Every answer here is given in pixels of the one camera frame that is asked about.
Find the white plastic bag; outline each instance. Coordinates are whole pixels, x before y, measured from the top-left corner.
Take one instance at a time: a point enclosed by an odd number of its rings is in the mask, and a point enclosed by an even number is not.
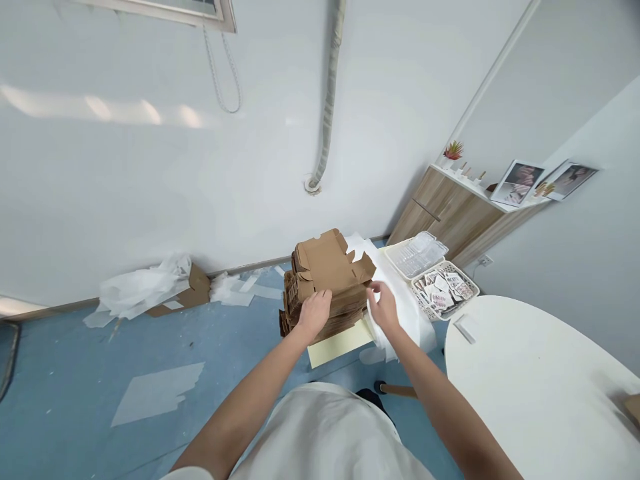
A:
[[[83,322],[106,326],[114,318],[132,319],[189,288],[191,259],[174,253],[158,267],[118,275],[100,284],[100,304]]]
[[[418,302],[411,294],[410,288],[398,275],[391,262],[385,255],[380,253],[371,240],[364,240],[358,233],[346,237],[345,240],[347,241],[347,252],[355,250],[354,261],[362,258],[362,252],[366,252],[371,258],[371,261],[376,266],[373,281],[385,282],[395,296],[400,326],[404,328],[409,337],[424,352],[428,353],[433,350],[437,345],[435,330],[429,318],[420,310]],[[371,364],[383,359],[386,359],[386,361],[396,360],[398,356],[382,329],[374,322],[368,312],[364,318],[373,336],[375,349],[383,351],[384,355],[380,351],[369,351],[371,349],[367,349],[361,352],[362,362]]]

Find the small cardboard box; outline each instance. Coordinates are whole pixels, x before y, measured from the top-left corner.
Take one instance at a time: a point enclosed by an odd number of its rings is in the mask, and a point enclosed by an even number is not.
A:
[[[209,290],[211,289],[211,280],[195,263],[191,264],[191,272],[189,274],[189,288],[178,293],[160,305],[147,310],[152,317],[162,317],[168,313],[182,311],[188,308],[196,307],[209,302]]]
[[[355,323],[362,318],[363,309],[357,309],[345,315],[339,315],[337,317],[331,317],[327,321],[327,324],[320,330],[320,333],[311,342],[311,345],[318,343],[322,340],[326,340],[344,330],[350,329]],[[280,336],[286,337],[296,326],[297,319],[291,319],[287,317],[287,314],[280,310]]]
[[[338,229],[298,243],[291,256],[294,276],[287,288],[287,316],[298,317],[304,300],[325,289],[333,292],[330,317],[362,310],[375,265],[366,253],[356,262],[354,256],[355,252],[347,254],[347,242]]]

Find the small succulent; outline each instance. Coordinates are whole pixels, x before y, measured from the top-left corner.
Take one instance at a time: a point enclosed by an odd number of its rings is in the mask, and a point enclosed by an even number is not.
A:
[[[465,148],[461,142],[458,140],[452,141],[447,149],[445,150],[445,157],[449,160],[458,160],[462,158],[462,152],[464,152]]]

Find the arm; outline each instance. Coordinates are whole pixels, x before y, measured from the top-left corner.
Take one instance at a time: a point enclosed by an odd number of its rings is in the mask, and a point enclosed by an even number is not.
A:
[[[374,291],[380,292],[377,303]],[[478,414],[400,326],[388,286],[374,282],[367,294],[373,319],[393,346],[431,424],[465,478],[522,480]]]
[[[291,333],[233,389],[171,470],[196,466],[207,470],[215,480],[229,478],[267,419],[298,358],[325,326],[330,304],[330,290],[316,292],[305,300]]]

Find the cabinet handle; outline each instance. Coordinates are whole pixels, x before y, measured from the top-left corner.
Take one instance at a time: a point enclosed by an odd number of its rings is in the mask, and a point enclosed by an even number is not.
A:
[[[440,217],[438,217],[438,216],[437,216],[436,214],[434,214],[434,213],[431,213],[431,212],[429,211],[429,209],[428,209],[428,208],[426,208],[422,203],[418,202],[418,200],[416,200],[416,199],[414,199],[414,198],[412,198],[411,200],[413,200],[414,202],[416,202],[416,203],[420,206],[420,208],[422,208],[422,210],[424,210],[425,212],[427,212],[428,214],[430,214],[430,216],[432,216],[436,221],[440,221]]]

